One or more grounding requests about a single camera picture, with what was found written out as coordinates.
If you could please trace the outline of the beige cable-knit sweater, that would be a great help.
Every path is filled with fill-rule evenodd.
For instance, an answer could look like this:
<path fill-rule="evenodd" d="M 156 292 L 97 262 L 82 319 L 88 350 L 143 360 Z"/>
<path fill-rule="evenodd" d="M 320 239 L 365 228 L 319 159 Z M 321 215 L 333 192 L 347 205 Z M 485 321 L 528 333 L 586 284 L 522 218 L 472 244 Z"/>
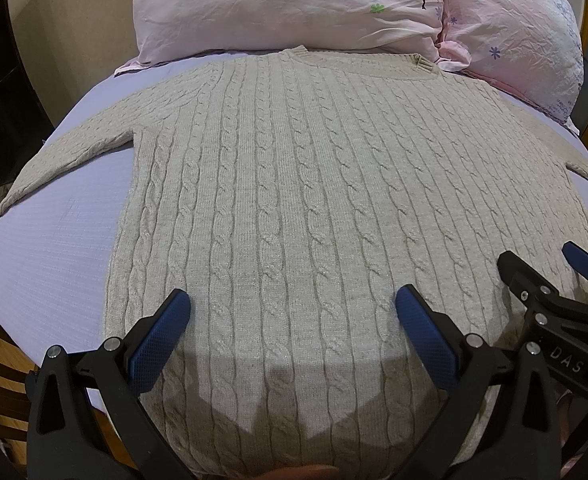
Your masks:
<path fill-rule="evenodd" d="M 419 55 L 299 47 L 127 96 L 43 148 L 0 214 L 131 143 L 102 332 L 188 293 L 187 331 L 142 400 L 160 433 L 197 474 L 379 479 L 440 407 L 399 326 L 401 286 L 488 342 L 522 324 L 503 252 L 588 301 L 561 252 L 588 250 L 588 211 L 546 131 Z"/>

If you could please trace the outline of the lavender bed sheet mattress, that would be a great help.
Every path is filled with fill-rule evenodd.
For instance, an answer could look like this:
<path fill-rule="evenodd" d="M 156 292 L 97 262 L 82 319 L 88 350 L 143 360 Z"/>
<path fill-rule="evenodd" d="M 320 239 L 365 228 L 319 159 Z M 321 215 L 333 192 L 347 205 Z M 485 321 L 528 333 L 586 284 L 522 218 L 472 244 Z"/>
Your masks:
<path fill-rule="evenodd" d="M 104 336 L 108 265 L 134 171 L 125 143 L 0 214 L 0 318 L 29 356 L 56 340 L 76 349 Z"/>

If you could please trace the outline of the pink floral pillow right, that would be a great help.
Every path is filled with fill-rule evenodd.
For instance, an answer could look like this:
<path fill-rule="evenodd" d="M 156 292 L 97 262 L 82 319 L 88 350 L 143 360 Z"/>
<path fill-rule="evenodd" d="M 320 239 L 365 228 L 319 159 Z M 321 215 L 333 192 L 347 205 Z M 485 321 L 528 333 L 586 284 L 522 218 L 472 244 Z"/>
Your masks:
<path fill-rule="evenodd" d="M 444 0 L 437 64 L 568 126 L 584 83 L 579 28 L 567 0 Z"/>

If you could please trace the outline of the pink floral pillow left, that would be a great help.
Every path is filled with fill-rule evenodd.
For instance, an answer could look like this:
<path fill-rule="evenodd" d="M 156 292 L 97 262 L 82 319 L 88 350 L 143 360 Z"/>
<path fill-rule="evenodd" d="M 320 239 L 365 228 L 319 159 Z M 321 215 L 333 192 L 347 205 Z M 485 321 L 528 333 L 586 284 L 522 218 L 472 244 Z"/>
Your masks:
<path fill-rule="evenodd" d="M 123 73 L 210 51 L 304 46 L 437 58 L 443 0 L 132 0 L 137 56 Z"/>

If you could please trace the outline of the pink floral pillow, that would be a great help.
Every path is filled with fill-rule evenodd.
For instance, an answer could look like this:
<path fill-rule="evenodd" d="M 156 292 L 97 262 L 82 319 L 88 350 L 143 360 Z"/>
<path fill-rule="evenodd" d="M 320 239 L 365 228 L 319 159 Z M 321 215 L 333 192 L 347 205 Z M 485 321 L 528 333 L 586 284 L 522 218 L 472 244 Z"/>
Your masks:
<path fill-rule="evenodd" d="M 444 0 L 437 64 L 568 126 L 584 83 L 579 28 L 567 0 Z"/>
<path fill-rule="evenodd" d="M 210 51 L 304 46 L 437 58 L 443 0 L 132 0 L 137 56 L 123 73 Z"/>

